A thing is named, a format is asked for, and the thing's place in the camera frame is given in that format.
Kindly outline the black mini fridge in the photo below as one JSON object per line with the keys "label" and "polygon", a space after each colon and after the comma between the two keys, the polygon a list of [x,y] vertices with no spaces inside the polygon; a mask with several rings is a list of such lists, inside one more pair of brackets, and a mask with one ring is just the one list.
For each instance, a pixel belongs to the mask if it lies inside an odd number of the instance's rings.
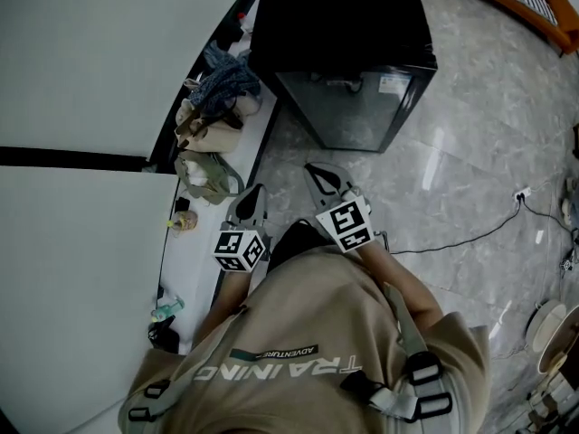
{"label": "black mini fridge", "polygon": [[260,0],[250,65],[346,74],[437,61],[422,0]]}

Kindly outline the white crumpled cloth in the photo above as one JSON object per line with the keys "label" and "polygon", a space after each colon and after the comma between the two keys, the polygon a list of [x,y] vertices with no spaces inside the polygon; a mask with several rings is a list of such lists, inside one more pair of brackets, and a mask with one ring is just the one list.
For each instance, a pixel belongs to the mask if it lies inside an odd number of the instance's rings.
{"label": "white crumpled cloth", "polygon": [[185,161],[185,170],[191,185],[204,187],[208,183],[208,173],[197,162]]}

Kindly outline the blue plaid shirt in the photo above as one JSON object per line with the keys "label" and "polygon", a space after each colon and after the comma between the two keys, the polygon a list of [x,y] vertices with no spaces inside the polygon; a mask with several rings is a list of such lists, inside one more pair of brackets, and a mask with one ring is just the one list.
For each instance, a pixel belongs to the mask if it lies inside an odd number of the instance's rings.
{"label": "blue plaid shirt", "polygon": [[188,95],[192,105],[216,116],[242,94],[258,97],[261,94],[260,79],[249,67],[249,53],[245,51],[235,57],[222,50],[217,41],[206,45],[203,56],[209,74]]}

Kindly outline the black trousers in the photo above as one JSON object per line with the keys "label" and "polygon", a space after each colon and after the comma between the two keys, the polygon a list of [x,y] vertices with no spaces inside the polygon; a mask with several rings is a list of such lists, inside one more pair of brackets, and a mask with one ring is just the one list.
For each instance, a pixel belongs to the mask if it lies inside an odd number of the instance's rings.
{"label": "black trousers", "polygon": [[270,255],[267,273],[308,250],[331,245],[332,241],[306,219],[298,219],[281,236]]}

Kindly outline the grey harness with black buckles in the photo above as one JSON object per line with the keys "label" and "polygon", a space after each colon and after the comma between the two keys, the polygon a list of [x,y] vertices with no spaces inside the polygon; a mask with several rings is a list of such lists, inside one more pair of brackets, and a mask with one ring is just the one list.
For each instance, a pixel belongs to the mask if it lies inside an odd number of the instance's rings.
{"label": "grey harness with black buckles", "polygon": [[[362,368],[356,365],[354,356],[350,358],[347,368],[340,367],[338,361],[325,363],[321,359],[306,363],[291,363],[288,365],[289,375],[298,377],[305,371],[310,371],[313,375],[344,374],[346,378],[341,382],[340,388],[355,395],[361,402],[383,416],[405,423],[420,421],[428,425],[431,431],[450,431],[453,424],[450,422],[449,414],[453,410],[454,397],[451,380],[444,375],[440,359],[427,350],[400,293],[386,285],[384,296],[398,320],[400,337],[407,356],[405,376],[398,392],[393,392],[385,385],[368,379]],[[210,340],[210,345],[200,360],[179,377],[153,382],[129,396],[119,412],[119,426],[123,432],[159,434],[161,417],[179,402],[193,382],[209,382],[217,376],[235,382],[249,379],[251,376],[255,376],[259,381],[274,379],[281,371],[280,363],[268,364],[264,368],[254,364],[250,366],[236,364],[232,369],[206,364],[232,325],[248,313],[249,309],[243,308],[238,314],[230,316]]]}

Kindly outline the black handbag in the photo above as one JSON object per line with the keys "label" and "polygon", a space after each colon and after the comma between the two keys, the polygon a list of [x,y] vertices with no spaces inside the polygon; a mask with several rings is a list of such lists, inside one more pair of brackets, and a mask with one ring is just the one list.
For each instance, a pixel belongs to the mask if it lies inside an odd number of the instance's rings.
{"label": "black handbag", "polygon": [[171,328],[175,316],[170,316],[161,322],[152,323],[147,330],[147,336],[155,349],[171,354],[178,354],[180,337],[177,331]]}

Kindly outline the white roller blind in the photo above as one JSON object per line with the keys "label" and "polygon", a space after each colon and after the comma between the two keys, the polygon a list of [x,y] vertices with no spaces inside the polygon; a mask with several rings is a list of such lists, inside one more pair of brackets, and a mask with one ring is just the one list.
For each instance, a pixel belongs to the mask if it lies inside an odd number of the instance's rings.
{"label": "white roller blind", "polygon": [[236,0],[0,0],[0,146],[150,157]]}
{"label": "white roller blind", "polygon": [[147,351],[177,180],[0,167],[0,410],[61,434],[123,399]]}

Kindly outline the white ledge with black edge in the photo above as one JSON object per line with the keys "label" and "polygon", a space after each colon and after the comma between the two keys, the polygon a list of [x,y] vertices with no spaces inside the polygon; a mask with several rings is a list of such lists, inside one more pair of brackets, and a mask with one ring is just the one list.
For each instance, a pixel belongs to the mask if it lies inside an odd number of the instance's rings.
{"label": "white ledge with black edge", "polygon": [[[25,167],[101,171],[94,166],[96,153],[57,151],[58,166],[53,166],[52,159],[46,156],[38,160],[30,160]],[[154,148],[152,158],[157,161],[156,174],[172,175],[168,170],[166,154],[175,151],[176,143],[172,138],[167,138],[163,145]],[[174,325],[183,344],[191,341],[193,330],[199,323],[201,314],[209,307],[210,298],[216,286],[218,268],[211,253],[217,239],[218,226],[225,211],[223,205],[212,205],[202,200],[194,200],[191,205],[200,212],[198,225],[193,231],[178,237],[166,231],[157,284],[168,294],[178,295],[185,301],[185,308],[178,315]],[[120,400],[75,429],[61,434],[115,433],[118,429],[116,414],[119,403]]]}

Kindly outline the light cloth bag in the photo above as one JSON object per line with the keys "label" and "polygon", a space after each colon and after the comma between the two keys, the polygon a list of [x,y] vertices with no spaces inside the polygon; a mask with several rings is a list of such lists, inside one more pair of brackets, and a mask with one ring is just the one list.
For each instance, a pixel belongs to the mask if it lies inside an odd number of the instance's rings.
{"label": "light cloth bag", "polygon": [[241,116],[249,117],[259,112],[261,103],[261,97],[245,92],[236,97],[235,107]]}

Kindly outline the person's left forearm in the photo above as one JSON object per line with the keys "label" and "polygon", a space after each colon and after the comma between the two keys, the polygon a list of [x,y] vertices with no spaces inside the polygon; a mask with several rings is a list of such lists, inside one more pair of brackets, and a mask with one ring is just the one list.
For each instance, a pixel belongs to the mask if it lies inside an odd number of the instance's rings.
{"label": "person's left forearm", "polygon": [[229,316],[240,310],[248,297],[252,274],[250,272],[227,272],[207,316],[199,325],[191,349],[200,344]]}

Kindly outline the orange sofa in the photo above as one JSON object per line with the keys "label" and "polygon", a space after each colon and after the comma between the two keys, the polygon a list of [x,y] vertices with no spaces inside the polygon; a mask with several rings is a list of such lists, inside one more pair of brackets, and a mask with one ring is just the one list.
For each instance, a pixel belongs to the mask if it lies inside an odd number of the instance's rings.
{"label": "orange sofa", "polygon": [[551,24],[542,15],[517,0],[489,0],[521,19],[536,32],[558,47],[561,55],[579,52],[579,10],[569,0],[546,0],[555,14],[558,25]]}

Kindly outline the beige tote bag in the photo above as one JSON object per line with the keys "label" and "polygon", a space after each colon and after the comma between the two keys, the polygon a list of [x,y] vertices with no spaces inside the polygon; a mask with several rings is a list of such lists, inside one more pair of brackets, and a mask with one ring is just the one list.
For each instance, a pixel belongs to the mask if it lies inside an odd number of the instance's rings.
{"label": "beige tote bag", "polygon": [[176,112],[177,147],[197,153],[231,153],[239,143],[242,127],[243,117],[236,107],[209,117],[189,99],[183,99]]}

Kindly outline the person's right forearm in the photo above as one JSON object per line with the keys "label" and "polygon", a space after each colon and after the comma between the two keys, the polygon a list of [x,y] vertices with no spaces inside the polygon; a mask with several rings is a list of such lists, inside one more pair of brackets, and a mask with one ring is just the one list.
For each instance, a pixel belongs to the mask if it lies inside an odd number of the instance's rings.
{"label": "person's right forearm", "polygon": [[431,291],[377,241],[356,252],[378,287],[388,284],[399,291],[419,331],[424,332],[442,320],[441,307]]}

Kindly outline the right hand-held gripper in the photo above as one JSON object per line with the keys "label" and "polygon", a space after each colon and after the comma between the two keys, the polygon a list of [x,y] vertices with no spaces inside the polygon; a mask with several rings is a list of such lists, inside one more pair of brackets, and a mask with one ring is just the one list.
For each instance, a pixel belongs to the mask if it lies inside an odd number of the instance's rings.
{"label": "right hand-held gripper", "polygon": [[307,163],[304,176],[317,207],[328,207],[332,196],[340,195],[340,200],[317,214],[316,219],[343,253],[375,239],[370,222],[370,204],[361,191],[353,187],[344,168],[329,163]]}

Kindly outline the mint green water bottle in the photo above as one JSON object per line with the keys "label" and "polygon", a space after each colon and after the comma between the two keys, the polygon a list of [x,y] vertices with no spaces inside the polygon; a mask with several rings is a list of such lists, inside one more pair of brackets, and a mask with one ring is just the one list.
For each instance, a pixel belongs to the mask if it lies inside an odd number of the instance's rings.
{"label": "mint green water bottle", "polygon": [[185,302],[180,298],[176,297],[171,303],[164,304],[162,306],[157,306],[151,311],[151,321],[153,323],[161,323],[166,321],[168,318],[174,316],[177,312],[181,311],[185,307]]}

